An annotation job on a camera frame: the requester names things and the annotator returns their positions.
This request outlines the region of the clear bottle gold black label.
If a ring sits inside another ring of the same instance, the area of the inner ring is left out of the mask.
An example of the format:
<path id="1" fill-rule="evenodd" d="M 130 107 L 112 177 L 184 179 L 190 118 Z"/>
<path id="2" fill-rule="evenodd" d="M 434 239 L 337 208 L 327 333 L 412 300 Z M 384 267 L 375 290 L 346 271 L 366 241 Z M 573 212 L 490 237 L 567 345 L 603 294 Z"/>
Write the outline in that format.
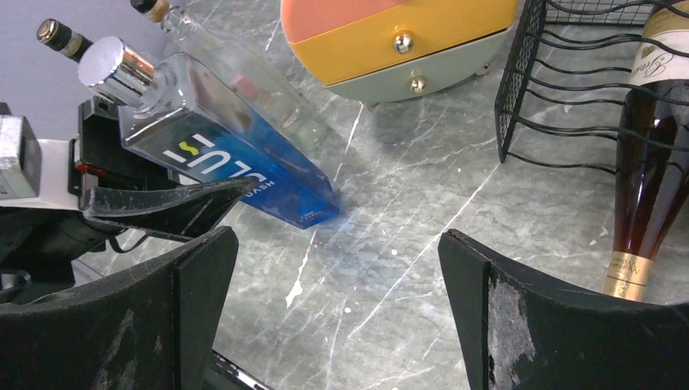
<path id="1" fill-rule="evenodd" d="M 79 63 L 86 50 L 93 44 L 81 33 L 75 32 L 57 19 L 45 19 L 36 31 L 37 40 L 60 53 L 67 59 Z"/>

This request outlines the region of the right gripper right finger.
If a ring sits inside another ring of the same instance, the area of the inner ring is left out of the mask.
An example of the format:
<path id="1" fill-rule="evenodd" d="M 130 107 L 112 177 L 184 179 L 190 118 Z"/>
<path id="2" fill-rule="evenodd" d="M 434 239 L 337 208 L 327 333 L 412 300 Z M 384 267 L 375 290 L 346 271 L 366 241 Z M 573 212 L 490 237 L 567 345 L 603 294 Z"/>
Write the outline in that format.
<path id="1" fill-rule="evenodd" d="M 580 288 L 455 229 L 438 252 L 471 388 L 687 388 L 687 303 Z"/>

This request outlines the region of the blue plastic bottle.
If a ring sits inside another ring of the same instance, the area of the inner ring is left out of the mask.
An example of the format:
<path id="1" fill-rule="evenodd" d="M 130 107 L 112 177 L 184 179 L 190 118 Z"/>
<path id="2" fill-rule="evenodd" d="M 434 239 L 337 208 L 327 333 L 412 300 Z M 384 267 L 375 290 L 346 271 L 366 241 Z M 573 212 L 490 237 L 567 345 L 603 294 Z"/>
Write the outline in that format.
<path id="1" fill-rule="evenodd" d="M 78 76 L 118 106 L 126 150 L 202 183 L 254 178 L 244 202 L 298 228 L 338 215 L 327 176 L 191 54 L 149 63 L 121 38 L 103 37 Z"/>

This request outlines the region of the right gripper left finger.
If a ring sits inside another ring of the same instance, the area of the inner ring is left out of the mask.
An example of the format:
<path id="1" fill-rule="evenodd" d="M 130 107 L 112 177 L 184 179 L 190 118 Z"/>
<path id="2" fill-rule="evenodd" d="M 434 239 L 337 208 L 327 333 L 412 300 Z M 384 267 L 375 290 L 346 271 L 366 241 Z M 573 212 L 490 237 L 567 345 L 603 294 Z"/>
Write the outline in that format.
<path id="1" fill-rule="evenodd" d="M 4 389 L 199 389 L 239 242 L 229 227 L 1 308 Z"/>

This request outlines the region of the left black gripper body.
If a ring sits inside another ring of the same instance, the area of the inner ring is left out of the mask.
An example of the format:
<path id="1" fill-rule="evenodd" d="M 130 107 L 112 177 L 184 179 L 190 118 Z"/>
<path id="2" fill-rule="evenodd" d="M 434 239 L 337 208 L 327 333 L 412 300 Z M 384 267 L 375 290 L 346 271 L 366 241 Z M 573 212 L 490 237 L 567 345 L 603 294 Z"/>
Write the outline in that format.
<path id="1" fill-rule="evenodd" d="M 110 189 L 153 191 L 174 189 L 178 176 L 123 148 L 119 107 L 101 97 L 82 102 L 77 114 L 78 136 L 70 140 L 67 191 L 83 196 L 85 180 Z"/>

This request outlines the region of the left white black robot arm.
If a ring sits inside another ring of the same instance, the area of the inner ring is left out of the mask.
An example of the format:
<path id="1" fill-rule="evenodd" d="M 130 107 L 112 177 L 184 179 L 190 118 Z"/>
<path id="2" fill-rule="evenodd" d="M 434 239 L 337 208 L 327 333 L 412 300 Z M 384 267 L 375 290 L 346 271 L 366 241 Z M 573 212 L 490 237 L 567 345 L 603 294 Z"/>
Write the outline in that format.
<path id="1" fill-rule="evenodd" d="M 1 106 L 1 301 L 25 304 L 76 284 L 72 263 L 122 252 L 118 236 L 187 242 L 215 228 L 254 178 L 182 184 L 125 150 L 114 104 L 78 109 L 77 136 L 40 139 L 27 118 Z"/>

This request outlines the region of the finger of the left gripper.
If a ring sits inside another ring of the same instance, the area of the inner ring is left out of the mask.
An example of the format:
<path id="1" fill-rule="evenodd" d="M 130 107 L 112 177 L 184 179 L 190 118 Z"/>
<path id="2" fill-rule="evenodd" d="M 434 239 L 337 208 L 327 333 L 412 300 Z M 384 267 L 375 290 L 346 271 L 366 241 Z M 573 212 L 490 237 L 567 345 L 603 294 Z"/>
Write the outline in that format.
<path id="1" fill-rule="evenodd" d="M 214 229 L 258 184 L 254 177 L 235 177 L 152 191 L 93 187 L 81 209 L 91 221 L 184 242 Z"/>

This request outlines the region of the dark wine bottle gold foil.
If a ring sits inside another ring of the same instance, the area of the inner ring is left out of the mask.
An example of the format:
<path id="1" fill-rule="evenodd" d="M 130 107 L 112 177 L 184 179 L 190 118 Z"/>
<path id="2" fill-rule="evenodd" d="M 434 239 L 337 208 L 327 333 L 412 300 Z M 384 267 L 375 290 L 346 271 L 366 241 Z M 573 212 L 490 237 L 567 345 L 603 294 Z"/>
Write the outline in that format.
<path id="1" fill-rule="evenodd" d="M 688 197 L 688 3 L 652 8 L 617 137 L 613 249 L 604 293 L 642 301 L 652 264 Z"/>

